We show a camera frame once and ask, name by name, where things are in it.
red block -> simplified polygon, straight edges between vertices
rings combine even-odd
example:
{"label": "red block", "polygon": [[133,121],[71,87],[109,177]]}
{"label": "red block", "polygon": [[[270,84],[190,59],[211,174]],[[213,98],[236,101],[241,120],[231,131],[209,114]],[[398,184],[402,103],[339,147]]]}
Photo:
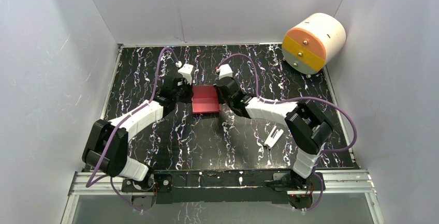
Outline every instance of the red block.
{"label": "red block", "polygon": [[216,94],[215,87],[210,86],[192,86],[192,112],[194,114],[201,113],[217,113],[221,110],[218,103],[218,95]]}

white wall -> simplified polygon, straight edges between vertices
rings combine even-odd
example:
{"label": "white wall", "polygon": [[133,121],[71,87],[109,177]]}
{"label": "white wall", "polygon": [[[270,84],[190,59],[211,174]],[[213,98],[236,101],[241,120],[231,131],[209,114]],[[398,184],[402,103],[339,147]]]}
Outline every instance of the white wall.
{"label": "white wall", "polygon": [[347,41],[329,74],[384,219],[437,223],[438,0],[343,0],[335,17]]}
{"label": "white wall", "polygon": [[0,223],[59,223],[117,45],[92,0],[0,0]]}
{"label": "white wall", "polygon": [[316,12],[341,0],[93,0],[125,45],[281,42]]}

glass panel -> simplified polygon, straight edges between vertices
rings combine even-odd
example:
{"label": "glass panel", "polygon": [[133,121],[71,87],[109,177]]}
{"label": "glass panel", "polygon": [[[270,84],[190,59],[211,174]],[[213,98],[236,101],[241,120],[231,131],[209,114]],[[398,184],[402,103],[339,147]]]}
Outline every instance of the glass panel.
{"label": "glass panel", "polygon": [[[148,205],[150,199],[144,199]],[[325,194],[302,215],[269,202],[156,204],[140,215],[117,196],[80,196],[73,223],[373,223],[363,193]]]}

robotic arm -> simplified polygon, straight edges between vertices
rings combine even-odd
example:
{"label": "robotic arm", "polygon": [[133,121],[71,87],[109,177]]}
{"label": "robotic arm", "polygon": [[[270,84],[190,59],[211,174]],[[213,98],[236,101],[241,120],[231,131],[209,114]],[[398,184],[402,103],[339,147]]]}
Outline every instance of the robotic arm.
{"label": "robotic arm", "polygon": [[301,186],[310,177],[316,160],[333,131],[333,124],[313,101],[270,104],[244,93],[231,77],[229,65],[219,68],[216,84],[220,103],[241,117],[261,118],[287,126],[299,150],[291,179]]}
{"label": "robotic arm", "polygon": [[96,121],[82,154],[82,161],[92,167],[96,166],[111,132],[122,122],[99,169],[111,177],[122,176],[147,183],[152,168],[127,156],[128,141],[172,112],[177,102],[191,101],[193,72],[194,66],[185,64],[178,73],[164,76],[163,86],[149,104],[145,101],[132,111],[110,121]]}

black marble surface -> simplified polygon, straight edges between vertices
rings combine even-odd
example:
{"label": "black marble surface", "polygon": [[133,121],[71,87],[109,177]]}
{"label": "black marble surface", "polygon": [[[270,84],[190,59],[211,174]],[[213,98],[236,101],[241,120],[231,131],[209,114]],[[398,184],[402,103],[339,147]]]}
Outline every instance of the black marble surface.
{"label": "black marble surface", "polygon": [[[123,48],[105,119],[118,117],[149,99],[154,69],[162,47]],[[282,61],[278,44],[191,46],[173,48],[181,61],[195,66],[195,85],[211,85],[218,63],[228,55],[244,53],[254,61],[259,74],[261,96],[288,99],[315,96],[332,101],[323,72],[307,79]],[[176,71],[170,53],[162,58],[160,76]],[[250,63],[240,57],[230,66],[241,87],[255,92],[255,79]],[[342,148],[346,141],[340,121],[333,109],[319,105],[335,123],[335,132],[326,148]],[[286,127],[273,149],[262,146],[274,123],[235,116],[224,105],[219,114],[192,115],[190,104],[179,103],[176,110],[139,133],[129,142],[129,156],[150,163],[156,170],[222,170],[290,168],[297,147]],[[353,167],[348,152],[324,155],[319,168]]]}

